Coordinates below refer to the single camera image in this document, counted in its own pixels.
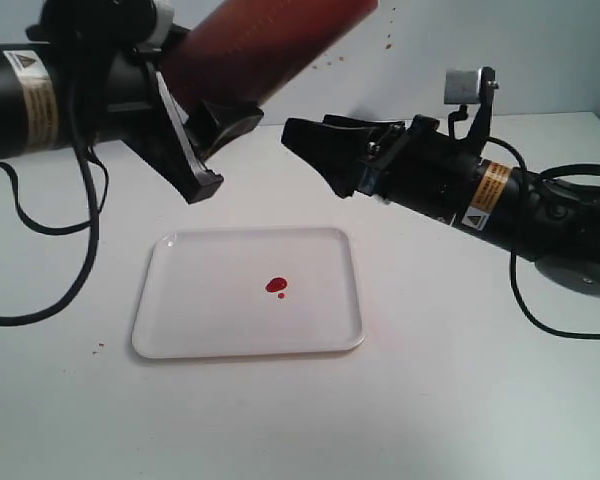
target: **black cable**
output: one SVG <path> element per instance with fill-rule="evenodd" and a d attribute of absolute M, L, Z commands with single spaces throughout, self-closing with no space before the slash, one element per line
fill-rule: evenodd
<path fill-rule="evenodd" d="M 80 174 L 85 186 L 87 195 L 87 206 L 89 210 L 89 241 L 87 245 L 87 253 L 85 256 L 84 263 L 80 272 L 64 296 L 54 305 L 51 305 L 44 310 L 28 315 L 14 316 L 14 317 L 0 317 L 0 327 L 19 327 L 25 325 L 31 325 L 34 323 L 46 320 L 54 315 L 57 315 L 63 311 L 69 304 L 78 296 L 80 290 L 86 283 L 93 266 L 95 264 L 96 256 L 98 253 L 98 242 L 100 238 L 100 218 L 98 214 L 98 198 L 96 195 L 96 188 L 91 175 L 91 169 L 89 168 L 89 159 L 97 160 L 95 154 L 91 150 L 91 145 L 87 145 L 82 133 L 78 127 L 78 121 L 75 114 L 75 101 L 76 101 L 76 88 L 75 83 L 71 86 L 67 114 L 69 123 L 71 126 L 71 143 L 73 150 L 78 160 L 78 166 L 80 168 Z"/>
<path fill-rule="evenodd" d="M 95 152 L 92 149 L 89 150 L 88 153 L 89 163 L 97 166 L 102 170 L 102 174 L 104 176 L 104 189 L 102 192 L 102 199 L 100 200 L 100 206 L 98 207 L 98 214 L 102 213 L 104 209 L 104 205 L 107 201 L 107 196 L 109 193 L 109 183 L 110 176 L 107 167 L 98 159 Z M 74 233 L 81 232 L 89 227 L 89 222 L 82 222 L 77 225 L 71 225 L 69 227 L 47 227 L 42 225 L 35 220 L 33 220 L 27 213 L 23 210 L 22 205 L 20 203 L 20 193 L 19 193 L 19 183 L 20 180 L 18 178 L 18 174 L 15 169 L 8 163 L 0 162 L 0 169 L 2 169 L 7 176 L 9 177 L 9 181 L 11 182 L 11 191 L 13 192 L 13 200 L 15 203 L 16 213 L 18 214 L 18 218 L 25 224 L 30 230 L 33 230 L 36 233 L 47 235 L 51 237 L 60 237 L 66 235 L 72 235 Z"/>
<path fill-rule="evenodd" d="M 522 240 L 522 236 L 524 234 L 527 222 L 527 204 L 529 202 L 529 198 L 531 197 L 531 184 L 529 182 L 529 170 L 527 168 L 527 163 L 524 160 L 524 157 L 520 154 L 520 152 L 511 144 L 505 142 L 504 140 L 500 140 L 499 138 L 490 137 L 488 139 L 490 143 L 498 145 L 505 150 L 507 150 L 511 155 L 513 155 L 520 166 L 520 172 L 522 177 L 521 182 L 521 191 L 520 191 L 520 206 L 519 206 L 519 217 L 518 217 L 518 226 L 516 228 L 516 233 L 513 241 L 513 246 L 511 248 L 511 258 L 509 261 L 509 282 L 511 283 L 511 290 L 513 291 L 513 296 L 522 310 L 522 313 L 527 317 L 527 319 L 540 330 L 554 335 L 556 337 L 568 338 L 571 340 L 600 340 L 600 333 L 576 333 L 576 332 L 566 332 L 563 330 L 557 330 L 555 328 L 549 327 L 542 323 L 538 318 L 529 310 L 522 293 L 520 292 L 520 286 L 518 285 L 518 251 L 520 242 Z M 569 176 L 569 175 L 594 175 L 600 176 L 600 165 L 570 165 L 567 167 L 557 167 L 555 169 L 549 169 L 543 173 L 541 173 L 538 177 L 537 181 L 545 181 L 550 179 L 555 179 L 558 176 Z"/>

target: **red liquid drop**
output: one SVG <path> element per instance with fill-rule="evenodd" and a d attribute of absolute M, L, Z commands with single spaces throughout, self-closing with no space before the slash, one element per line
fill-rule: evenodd
<path fill-rule="evenodd" d="M 289 286 L 289 282 L 282 277 L 277 277 L 269 282 L 265 290 L 269 293 L 277 293 L 287 288 L 287 286 Z"/>

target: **white tabletop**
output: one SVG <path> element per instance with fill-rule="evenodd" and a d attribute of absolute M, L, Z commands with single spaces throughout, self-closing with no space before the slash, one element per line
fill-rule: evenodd
<path fill-rule="evenodd" d="M 600 479 L 600 343 L 535 330 L 509 292 L 504 252 L 398 206 L 337 199 L 280 133 L 261 128 L 213 159 L 226 183 L 195 206 L 124 146 L 99 149 L 113 181 L 92 277 L 58 317 L 0 329 L 0 480 Z M 494 134 L 535 170 L 600 163 L 592 114 L 497 118 Z M 487 156 L 510 163 L 495 148 Z M 86 218 L 67 152 L 14 164 L 33 216 Z M 130 331 L 159 238 L 273 225 L 350 234 L 369 330 L 359 349 L 136 356 Z M 21 226 L 0 172 L 0 314 L 55 302 L 85 245 L 85 234 L 49 239 Z M 600 331 L 600 301 L 521 270 L 541 318 Z"/>

